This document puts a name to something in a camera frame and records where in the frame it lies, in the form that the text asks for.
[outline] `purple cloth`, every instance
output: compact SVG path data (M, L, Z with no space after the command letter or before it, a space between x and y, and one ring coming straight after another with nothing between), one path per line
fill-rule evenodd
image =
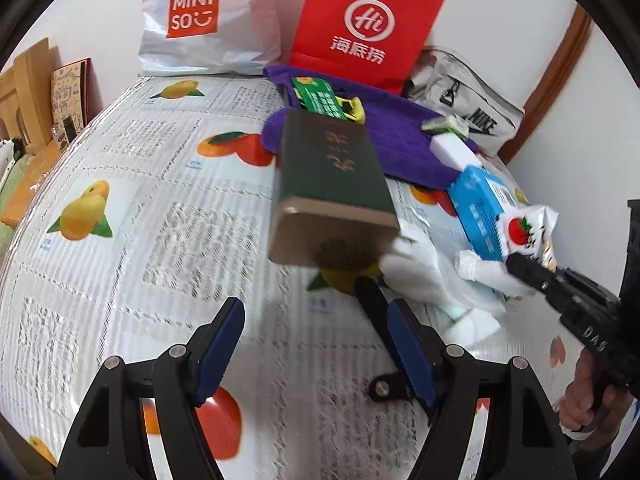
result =
M296 108L300 108L300 103L293 91L292 77L319 77L328 81L335 91L343 91L350 98L359 97L367 116L369 137L387 176L431 189L447 189L460 175L431 153L431 140L420 130L423 121L439 117L436 112L385 90L310 70L275 65L265 68L264 75L276 85L285 86L289 102ZM266 121L262 145L268 152L276 153L280 149L284 119L291 110L293 107L277 111ZM472 150L477 149L473 141L468 145Z

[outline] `barcode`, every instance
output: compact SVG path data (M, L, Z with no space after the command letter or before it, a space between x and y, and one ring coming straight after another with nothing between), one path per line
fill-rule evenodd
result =
M510 191L504 187L502 184L498 184L495 180L486 180L491 188L491 191L494 192L494 196L500 202L503 210L506 210L505 206L510 206L514 208L519 208L519 204L515 201Z

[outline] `screw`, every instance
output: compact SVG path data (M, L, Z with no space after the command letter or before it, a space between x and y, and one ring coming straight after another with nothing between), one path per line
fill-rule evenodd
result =
M386 397L389 394L389 384L386 381L378 381L376 383L376 393L380 397Z
M174 359L182 357L186 353L187 347L185 345L173 345L171 348L169 348L169 355Z
M514 357L513 358L513 366L515 366L518 370L524 370L527 366L529 366L529 362L524 357Z
M451 357L462 357L465 354L465 351L462 349L462 346L449 345L447 346L447 354Z
M107 357L104 361L104 367L107 368L107 370L113 370L119 364L120 364L120 358L117 355L112 355L111 357Z

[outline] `fruit print tablecloth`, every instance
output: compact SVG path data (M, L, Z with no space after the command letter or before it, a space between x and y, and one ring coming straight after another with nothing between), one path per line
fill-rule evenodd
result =
M237 296L244 332L222 388L198 410L225 476L408 475L426 418L416 403L364 394L394 368L357 302L330 287L308 292L318 269L267 260L274 163L258 134L281 106L261 78L141 79L38 191L2 266L0 411L49 460L109 355L154 358ZM443 197L388 184L400 218L460 238ZM437 329L450 323L414 307ZM543 301L507 311L503 330L470 350L526 356L556 400L576 357L566 334ZM143 408L158 477L170 478L153 403ZM482 402L477 417L481 426ZM462 478L473 475L479 431Z

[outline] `blue carton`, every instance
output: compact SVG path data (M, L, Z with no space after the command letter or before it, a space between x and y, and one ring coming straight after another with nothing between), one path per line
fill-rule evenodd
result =
M449 197L474 251L483 260L502 260L495 221L505 209L517 207L498 177L469 166L449 187Z

